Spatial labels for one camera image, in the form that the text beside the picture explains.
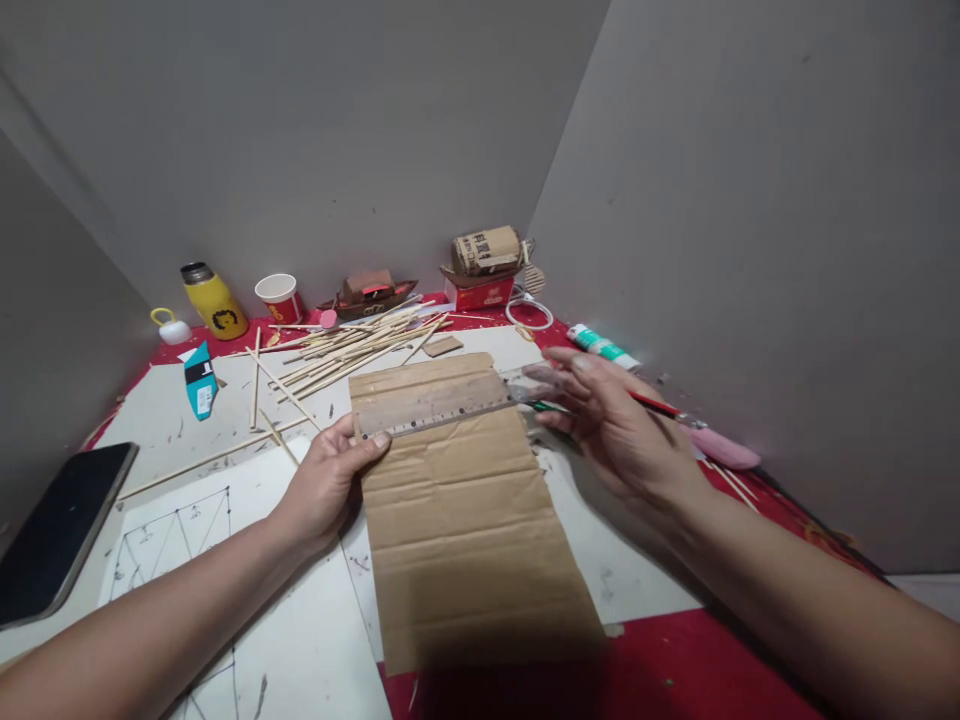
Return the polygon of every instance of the yellow water bottle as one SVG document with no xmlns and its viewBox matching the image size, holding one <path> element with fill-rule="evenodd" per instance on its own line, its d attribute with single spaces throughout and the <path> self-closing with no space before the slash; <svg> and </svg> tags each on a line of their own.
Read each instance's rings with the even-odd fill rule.
<svg viewBox="0 0 960 720">
<path fill-rule="evenodd" d="M 206 263 L 184 265 L 180 274 L 187 297 L 217 340 L 233 340 L 247 331 L 247 316 L 233 299 L 230 288 Z"/>
</svg>

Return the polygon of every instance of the grey wall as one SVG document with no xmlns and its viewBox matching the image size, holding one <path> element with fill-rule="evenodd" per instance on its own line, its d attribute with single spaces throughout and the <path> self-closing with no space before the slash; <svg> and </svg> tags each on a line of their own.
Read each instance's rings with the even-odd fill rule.
<svg viewBox="0 0 960 720">
<path fill-rule="evenodd" d="M 956 570 L 958 198 L 956 3 L 614 0 L 531 234 L 562 316 L 885 569 Z"/>
<path fill-rule="evenodd" d="M 0 133 L 0 554 L 157 343 L 149 310 Z"/>
<path fill-rule="evenodd" d="M 0 60 L 151 305 L 186 309 L 203 259 L 259 314 L 271 272 L 308 302 L 378 266 L 439 289 L 450 238 L 524 230 L 606 7 L 15 0 Z"/>
</svg>

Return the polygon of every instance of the red and white paper cup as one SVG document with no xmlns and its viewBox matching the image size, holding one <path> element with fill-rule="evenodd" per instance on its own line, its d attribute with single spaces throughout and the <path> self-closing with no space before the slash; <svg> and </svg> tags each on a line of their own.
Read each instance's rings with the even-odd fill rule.
<svg viewBox="0 0 960 720">
<path fill-rule="evenodd" d="M 303 319 L 303 301 L 293 275 L 268 275 L 253 289 L 277 325 L 296 325 Z"/>
</svg>

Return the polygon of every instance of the pencil sketch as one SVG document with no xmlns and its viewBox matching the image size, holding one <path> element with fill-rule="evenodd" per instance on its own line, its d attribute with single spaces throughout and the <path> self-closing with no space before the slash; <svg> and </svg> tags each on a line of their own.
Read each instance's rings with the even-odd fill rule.
<svg viewBox="0 0 960 720">
<path fill-rule="evenodd" d="M 154 518 L 120 539 L 110 600 L 161 577 L 231 534 L 230 486 Z M 236 650 L 231 647 L 191 683 L 170 717 L 239 720 Z"/>
</svg>

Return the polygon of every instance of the black phone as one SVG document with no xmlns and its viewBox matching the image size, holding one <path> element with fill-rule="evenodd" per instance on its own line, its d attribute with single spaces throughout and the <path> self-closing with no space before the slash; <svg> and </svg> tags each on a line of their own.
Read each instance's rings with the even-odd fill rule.
<svg viewBox="0 0 960 720">
<path fill-rule="evenodd" d="M 63 605 L 137 455 L 134 443 L 71 457 L 0 560 L 0 630 Z"/>
</svg>

